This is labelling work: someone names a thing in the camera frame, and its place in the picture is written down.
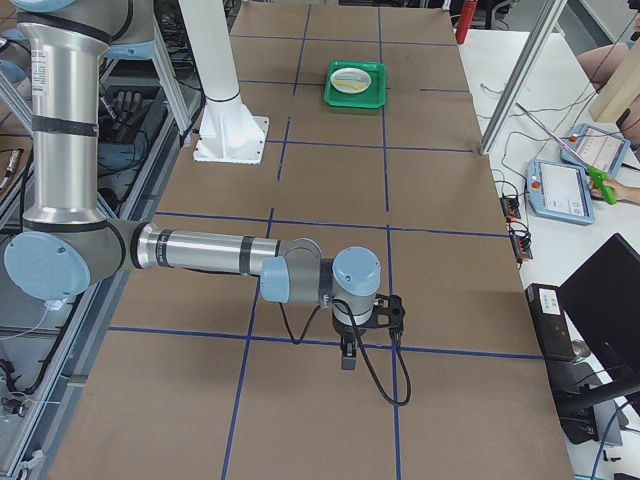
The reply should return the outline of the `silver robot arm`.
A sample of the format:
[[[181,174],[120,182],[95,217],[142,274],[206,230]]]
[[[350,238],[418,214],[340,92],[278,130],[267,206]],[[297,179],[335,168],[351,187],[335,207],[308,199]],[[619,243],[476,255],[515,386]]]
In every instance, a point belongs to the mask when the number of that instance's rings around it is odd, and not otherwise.
[[[353,369],[366,355],[363,333],[383,312],[381,266],[369,249],[326,258],[306,238],[162,229],[98,209],[100,64],[108,55],[154,55],[153,3],[19,1],[16,9],[31,51],[35,194],[4,253],[10,279],[28,295],[54,301],[131,269],[252,276],[266,301],[330,309],[341,366]]]

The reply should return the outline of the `person's hand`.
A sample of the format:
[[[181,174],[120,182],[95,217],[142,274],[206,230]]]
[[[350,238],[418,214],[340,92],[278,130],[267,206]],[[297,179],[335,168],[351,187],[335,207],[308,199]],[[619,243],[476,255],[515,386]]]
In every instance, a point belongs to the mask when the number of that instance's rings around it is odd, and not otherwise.
[[[639,187],[626,186],[615,179],[604,180],[604,185],[607,185],[615,195],[619,202],[631,203],[639,205],[640,203],[640,189]],[[594,186],[593,182],[589,183],[589,190],[592,198],[602,199],[600,190]]]

